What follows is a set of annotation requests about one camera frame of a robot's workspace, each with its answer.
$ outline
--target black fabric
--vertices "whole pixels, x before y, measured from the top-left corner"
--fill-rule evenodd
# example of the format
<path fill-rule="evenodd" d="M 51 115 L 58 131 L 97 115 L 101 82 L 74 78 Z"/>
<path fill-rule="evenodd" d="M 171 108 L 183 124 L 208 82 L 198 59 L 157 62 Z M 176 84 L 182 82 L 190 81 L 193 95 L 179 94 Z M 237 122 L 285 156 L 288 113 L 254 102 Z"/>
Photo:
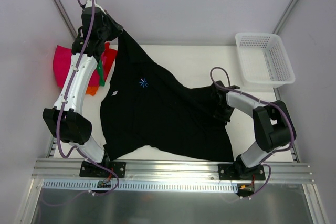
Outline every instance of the black fabric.
<path fill-rule="evenodd" d="M 189 89 L 156 64 L 127 34 L 119 37 L 110 90 L 100 117 L 111 159 L 144 145 L 212 161 L 233 161 L 211 88 Z"/>

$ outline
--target blue embroidered logo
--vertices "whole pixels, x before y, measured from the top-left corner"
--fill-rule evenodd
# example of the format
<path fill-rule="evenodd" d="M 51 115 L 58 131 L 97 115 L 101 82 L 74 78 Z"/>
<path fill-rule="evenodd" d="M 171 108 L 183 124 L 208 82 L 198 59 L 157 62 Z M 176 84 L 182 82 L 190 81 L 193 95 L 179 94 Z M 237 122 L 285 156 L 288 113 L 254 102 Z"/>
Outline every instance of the blue embroidered logo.
<path fill-rule="evenodd" d="M 148 83 L 147 83 L 147 81 L 146 81 L 146 79 L 145 78 L 143 78 L 143 79 L 140 79 L 141 81 L 139 81 L 139 83 L 140 83 L 140 86 L 141 87 L 143 87 L 143 88 L 147 88 L 148 87 Z"/>

